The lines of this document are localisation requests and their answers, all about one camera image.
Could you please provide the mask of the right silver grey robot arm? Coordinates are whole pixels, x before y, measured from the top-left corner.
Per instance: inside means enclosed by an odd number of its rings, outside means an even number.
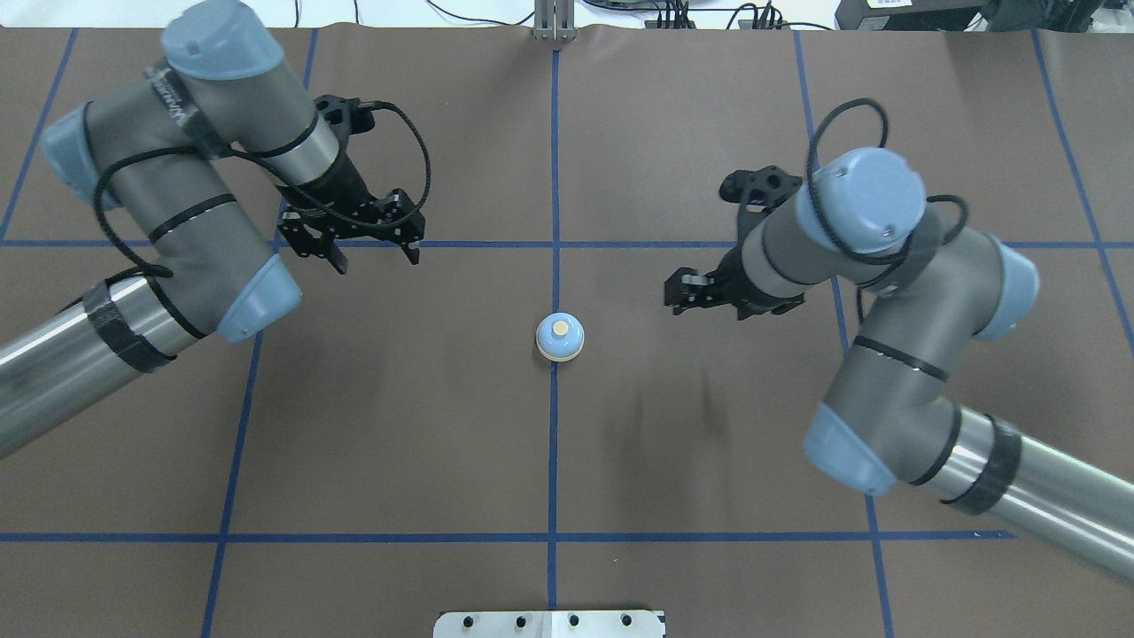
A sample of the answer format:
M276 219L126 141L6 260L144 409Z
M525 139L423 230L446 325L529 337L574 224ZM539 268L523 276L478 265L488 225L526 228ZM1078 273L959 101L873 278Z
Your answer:
M946 395L968 342L1033 308L1031 261L949 221L891 150L848 151L811 178L734 171L719 195L738 206L737 246L708 274L665 280L674 314L781 315L833 277L874 296L804 439L811 463L872 496L907 482L1131 581L1129 482Z

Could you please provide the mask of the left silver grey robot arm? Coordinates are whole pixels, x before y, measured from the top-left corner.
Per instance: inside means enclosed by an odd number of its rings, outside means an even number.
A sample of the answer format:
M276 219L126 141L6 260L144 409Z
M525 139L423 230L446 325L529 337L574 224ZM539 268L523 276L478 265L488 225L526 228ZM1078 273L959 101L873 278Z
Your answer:
M259 165L284 198L278 230L339 274L340 239L398 246L413 265L426 220L401 189L369 193L352 158L384 101L313 97L248 5L191 5L144 78L43 133L57 177L129 267L3 347L3 456L210 335L239 343L295 311L301 289L214 163Z

